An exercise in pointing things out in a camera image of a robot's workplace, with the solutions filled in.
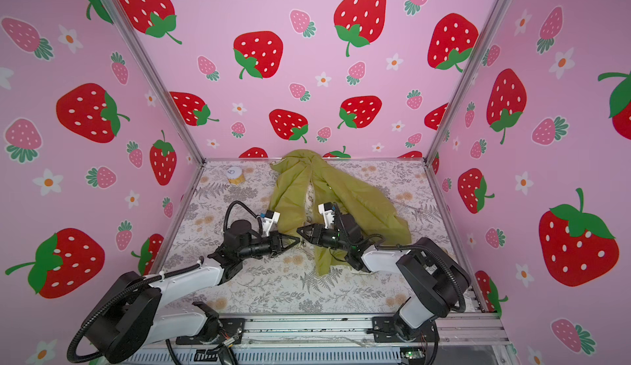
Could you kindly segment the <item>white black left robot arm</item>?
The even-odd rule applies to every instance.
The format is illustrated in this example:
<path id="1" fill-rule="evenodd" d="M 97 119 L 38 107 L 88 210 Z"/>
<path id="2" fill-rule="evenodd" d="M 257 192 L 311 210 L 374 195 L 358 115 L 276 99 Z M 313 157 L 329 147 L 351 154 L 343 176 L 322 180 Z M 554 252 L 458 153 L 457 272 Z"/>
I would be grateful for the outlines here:
<path id="1" fill-rule="evenodd" d="M 139 276 L 121 275 L 85 319 L 67 349 L 70 363 L 104 357 L 121 363 L 145 345 L 177 338 L 202 343 L 232 341 L 220 315 L 203 301 L 178 313 L 164 308 L 200 289 L 233 279 L 250 258 L 275 258 L 300 242 L 292 235 L 271 231 L 263 236 L 247 220 L 237 220 L 223 232 L 223 243 L 213 253 L 177 271 Z"/>

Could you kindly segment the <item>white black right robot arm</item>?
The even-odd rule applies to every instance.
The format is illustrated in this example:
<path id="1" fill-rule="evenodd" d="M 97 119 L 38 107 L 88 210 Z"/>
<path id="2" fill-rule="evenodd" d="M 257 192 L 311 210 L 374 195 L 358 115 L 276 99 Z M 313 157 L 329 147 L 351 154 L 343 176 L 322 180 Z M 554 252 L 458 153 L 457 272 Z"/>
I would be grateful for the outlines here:
<path id="1" fill-rule="evenodd" d="M 416 340 L 422 328 L 438 318 L 466 311 L 464 294 L 471 277 L 429 238 L 386 245 L 384 235 L 365 235 L 350 215 L 305 225 L 297 233 L 317 247 L 345 252 L 345 262 L 357 271 L 388 272 L 404 278 L 413 295 L 399 307 L 387 330 L 403 341 Z"/>

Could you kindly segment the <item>green zip-up jacket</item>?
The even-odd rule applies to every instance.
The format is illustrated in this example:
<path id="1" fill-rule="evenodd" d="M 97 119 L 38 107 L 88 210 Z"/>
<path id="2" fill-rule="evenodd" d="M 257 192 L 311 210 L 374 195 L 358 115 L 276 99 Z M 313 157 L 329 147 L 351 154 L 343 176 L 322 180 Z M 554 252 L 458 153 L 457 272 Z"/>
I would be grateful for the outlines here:
<path id="1" fill-rule="evenodd" d="M 307 221 L 307 190 L 314 189 L 314 222 L 321 224 L 322 203 L 335 202 L 368 235 L 383 235 L 387 244 L 410 244 L 412 235 L 406 220 L 399 217 L 390 200 L 377 188 L 329 165 L 313 151 L 296 150 L 271 169 L 279 174 L 269 209 L 279 212 L 279 231 L 297 235 Z"/>

